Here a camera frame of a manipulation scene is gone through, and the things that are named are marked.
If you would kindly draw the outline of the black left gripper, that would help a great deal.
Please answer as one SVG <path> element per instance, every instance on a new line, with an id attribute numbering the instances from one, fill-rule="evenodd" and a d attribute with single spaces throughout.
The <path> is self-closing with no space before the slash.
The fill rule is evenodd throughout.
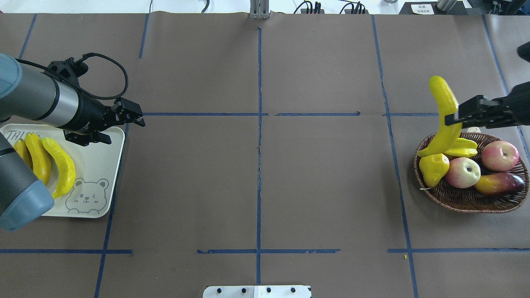
<path id="1" fill-rule="evenodd" d="M 92 143 L 112 144 L 104 130 L 124 124 L 144 127 L 143 117 L 140 105 L 125 98 L 117 98 L 110 108 L 94 98 L 80 95 L 74 117 L 62 129 L 66 141 L 82 147 Z"/>

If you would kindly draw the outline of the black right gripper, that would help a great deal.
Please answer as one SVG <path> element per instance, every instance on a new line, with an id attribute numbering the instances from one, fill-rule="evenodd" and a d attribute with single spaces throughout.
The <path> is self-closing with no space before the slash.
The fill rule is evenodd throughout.
<path id="1" fill-rule="evenodd" d="M 445 125 L 492 128 L 496 120 L 499 127 L 530 124 L 529 82 L 518 84 L 504 97 L 488 99 L 485 96 L 475 96 L 465 101 L 455 113 L 445 116 Z"/>

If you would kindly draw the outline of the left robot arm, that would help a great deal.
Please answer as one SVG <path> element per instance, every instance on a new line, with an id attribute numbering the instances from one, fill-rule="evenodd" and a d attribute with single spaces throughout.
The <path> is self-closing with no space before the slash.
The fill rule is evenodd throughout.
<path id="1" fill-rule="evenodd" d="M 96 219 L 111 206 L 125 133 L 145 126 L 139 104 L 83 89 L 85 61 L 42 66 L 1 55 L 1 227 L 41 216 Z"/>

